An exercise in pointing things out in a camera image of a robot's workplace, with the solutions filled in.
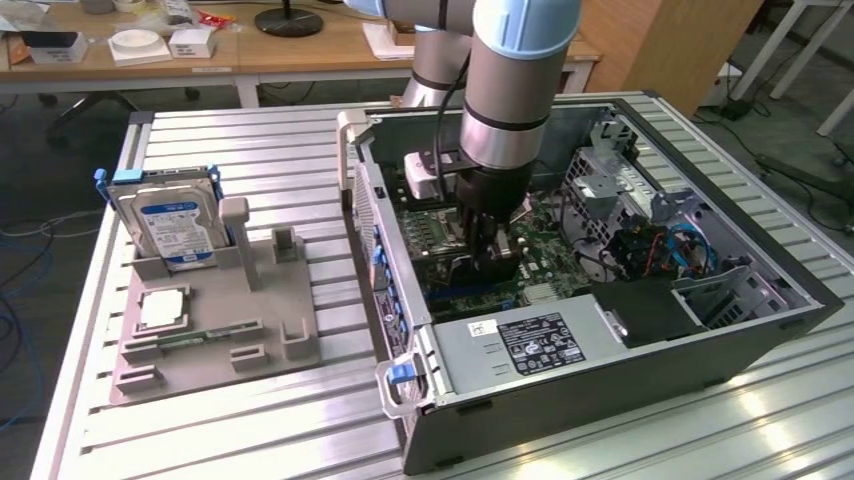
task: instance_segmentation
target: chair wheel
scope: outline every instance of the chair wheel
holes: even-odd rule
[[[45,107],[55,107],[56,104],[59,103],[59,99],[56,98],[56,95],[48,95],[45,93],[39,94],[39,101],[41,102],[41,105],[44,105]]]
[[[48,145],[53,148],[68,148],[68,137],[48,135],[45,140],[48,142]]]
[[[184,97],[187,97],[187,100],[189,100],[191,102],[195,102],[202,97],[202,92],[199,92],[199,90],[195,88],[185,88]]]

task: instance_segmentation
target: wooden cabinet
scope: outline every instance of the wooden cabinet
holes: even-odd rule
[[[655,90],[690,115],[762,0],[583,0],[580,32],[602,51],[587,92]]]

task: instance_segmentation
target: white table leg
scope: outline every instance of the white table leg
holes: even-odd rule
[[[842,103],[827,117],[827,120],[825,120],[822,126],[815,130],[815,133],[822,137],[830,135],[830,132],[837,128],[837,125],[842,122],[842,118],[851,112],[851,109],[854,109],[854,89],[851,89],[851,93],[845,97],[845,100],[842,100]]]
[[[745,93],[747,93],[747,89],[750,89],[753,81],[757,79],[765,64],[769,62],[777,47],[779,47],[779,44],[783,41],[783,37],[786,37],[789,30],[791,30],[791,27],[798,21],[805,9],[806,4],[795,1],[794,5],[789,9],[789,13],[783,17],[783,21],[779,22],[779,25],[771,34],[771,38],[769,38],[769,41],[765,43],[765,47],[762,47],[759,55],[757,55],[757,59],[750,64],[750,68],[747,69],[742,80],[738,82],[738,85],[735,85],[735,90],[733,90],[733,94],[730,95],[733,100],[739,100],[745,96]]]
[[[240,75],[235,77],[235,87],[240,96],[240,108],[260,107],[258,98],[258,75]]]
[[[825,43],[825,40],[827,40],[830,33],[833,32],[834,28],[837,28],[837,25],[839,25],[839,22],[842,21],[842,18],[845,17],[845,14],[850,9],[851,2],[845,2],[839,6],[839,8],[837,8],[837,11],[830,16],[830,18],[827,18],[827,21],[815,32],[815,35],[813,35],[813,40],[810,40],[810,43],[803,48],[803,51],[801,52],[801,55],[798,55],[795,63],[791,64],[791,67],[789,67],[789,70],[786,71],[786,75],[783,75],[783,78],[777,84],[777,87],[774,87],[774,91],[770,95],[774,100],[779,99],[779,97],[782,97],[786,93],[786,89],[791,85],[794,79],[798,77],[798,74],[801,73],[801,70],[803,70],[803,67],[810,61],[810,58],[813,58],[813,55],[818,51],[818,47],[821,47]]]
[[[590,79],[594,62],[572,62],[564,65],[563,71],[568,72],[570,78],[566,80],[563,92],[560,93],[582,93]]]

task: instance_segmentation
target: hard drive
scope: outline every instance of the hard drive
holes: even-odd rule
[[[99,170],[96,188],[119,213],[140,257],[161,257],[173,272],[216,265],[214,250],[231,243],[219,219],[216,168],[119,170],[109,185],[104,177]]]

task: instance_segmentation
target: power supply label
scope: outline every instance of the power supply label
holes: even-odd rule
[[[559,313],[499,325],[498,333],[522,375],[584,361],[584,354]]]

